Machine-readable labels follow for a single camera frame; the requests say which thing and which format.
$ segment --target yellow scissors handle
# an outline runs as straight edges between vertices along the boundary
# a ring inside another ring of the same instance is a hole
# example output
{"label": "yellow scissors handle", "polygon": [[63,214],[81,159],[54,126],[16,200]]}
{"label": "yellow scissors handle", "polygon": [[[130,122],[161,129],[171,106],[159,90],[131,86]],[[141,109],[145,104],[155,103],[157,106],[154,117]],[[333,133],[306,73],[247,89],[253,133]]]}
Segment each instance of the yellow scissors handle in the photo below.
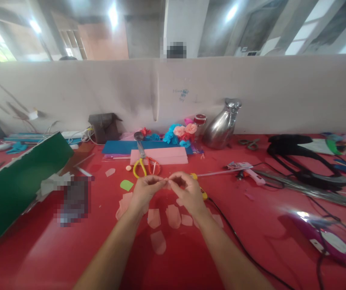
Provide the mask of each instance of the yellow scissors handle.
{"label": "yellow scissors handle", "polygon": [[145,166],[143,165],[143,158],[140,158],[137,162],[135,162],[134,168],[133,168],[134,176],[135,176],[137,179],[139,178],[139,176],[138,176],[137,173],[136,173],[138,163],[141,164],[142,169],[143,169],[143,173],[145,174],[145,176],[147,175],[146,168],[145,168]]}

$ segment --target red paper flower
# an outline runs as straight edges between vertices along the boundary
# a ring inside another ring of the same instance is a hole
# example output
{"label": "red paper flower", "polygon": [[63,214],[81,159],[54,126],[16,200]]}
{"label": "red paper flower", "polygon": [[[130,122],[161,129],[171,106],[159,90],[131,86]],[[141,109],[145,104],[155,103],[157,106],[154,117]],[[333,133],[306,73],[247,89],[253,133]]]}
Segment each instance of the red paper flower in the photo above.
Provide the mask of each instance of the red paper flower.
{"label": "red paper flower", "polygon": [[141,130],[141,133],[142,133],[143,136],[146,136],[146,135],[148,135],[148,134],[151,133],[151,130],[147,130],[146,127],[144,127],[144,128]]}

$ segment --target paper scrap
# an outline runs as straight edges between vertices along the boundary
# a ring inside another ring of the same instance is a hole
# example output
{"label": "paper scrap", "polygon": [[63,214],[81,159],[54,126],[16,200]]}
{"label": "paper scrap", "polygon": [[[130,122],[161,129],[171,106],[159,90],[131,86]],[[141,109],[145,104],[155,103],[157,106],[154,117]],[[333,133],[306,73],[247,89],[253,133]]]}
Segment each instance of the paper scrap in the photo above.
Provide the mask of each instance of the paper scrap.
{"label": "paper scrap", "polygon": [[224,227],[224,224],[222,223],[222,218],[220,215],[215,215],[213,214],[213,219],[216,221],[216,223],[221,227],[223,228]]}
{"label": "paper scrap", "polygon": [[106,176],[109,177],[110,175],[113,175],[114,173],[115,173],[115,168],[110,168],[109,170],[106,171]]}
{"label": "paper scrap", "polygon": [[183,206],[184,204],[182,203],[182,199],[177,199],[176,200],[176,203],[179,205],[179,206]]}
{"label": "paper scrap", "polygon": [[190,215],[181,215],[182,217],[182,224],[184,226],[192,226],[193,225],[193,219]]}
{"label": "paper scrap", "polygon": [[181,225],[181,215],[178,207],[175,205],[168,205],[166,210],[166,216],[168,217],[168,223],[172,228],[179,228]]}
{"label": "paper scrap", "polygon": [[153,229],[158,228],[161,225],[161,217],[160,217],[159,209],[149,209],[147,223]]}
{"label": "paper scrap", "polygon": [[116,211],[115,217],[117,220],[121,218],[121,216],[126,212],[128,209],[131,199],[133,198],[133,193],[125,193],[122,197],[122,199],[119,201],[119,208]]}
{"label": "paper scrap", "polygon": [[151,245],[157,255],[162,255],[166,251],[166,240],[161,231],[150,235]]}
{"label": "paper scrap", "polygon": [[327,146],[326,139],[313,139],[311,143],[298,144],[301,147],[310,149],[316,153],[334,155],[334,153]]}
{"label": "paper scrap", "polygon": [[120,188],[122,188],[126,191],[129,191],[133,185],[134,185],[134,183],[125,179],[120,183]]}

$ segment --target green paper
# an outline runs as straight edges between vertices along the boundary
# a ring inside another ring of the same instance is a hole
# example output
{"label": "green paper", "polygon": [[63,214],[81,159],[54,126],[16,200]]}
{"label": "green paper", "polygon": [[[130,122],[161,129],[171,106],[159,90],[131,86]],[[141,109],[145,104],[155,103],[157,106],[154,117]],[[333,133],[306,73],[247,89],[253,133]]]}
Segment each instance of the green paper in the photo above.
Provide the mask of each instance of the green paper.
{"label": "green paper", "polygon": [[132,183],[131,181],[123,180],[120,183],[120,188],[123,188],[126,191],[130,191],[130,189],[132,188],[133,185],[134,185],[134,183]]}

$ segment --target metal wire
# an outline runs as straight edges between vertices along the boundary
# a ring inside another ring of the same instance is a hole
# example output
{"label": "metal wire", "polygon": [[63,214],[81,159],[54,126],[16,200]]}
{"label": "metal wire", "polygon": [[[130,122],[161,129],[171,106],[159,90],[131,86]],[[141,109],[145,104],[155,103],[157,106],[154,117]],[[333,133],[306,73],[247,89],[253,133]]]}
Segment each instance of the metal wire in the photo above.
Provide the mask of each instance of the metal wire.
{"label": "metal wire", "polygon": [[304,183],[301,183],[296,180],[291,180],[287,177],[279,176],[279,175],[273,175],[271,173],[261,171],[261,170],[254,170],[257,174],[264,176],[266,178],[265,181],[267,180],[276,180],[280,183],[283,183],[285,187],[293,189],[295,191],[299,191],[307,196],[310,197],[315,197],[319,199],[324,199],[342,206],[346,207],[346,196],[339,195],[339,194],[333,194],[329,191],[325,191],[319,188],[316,188],[311,185],[307,185]]}

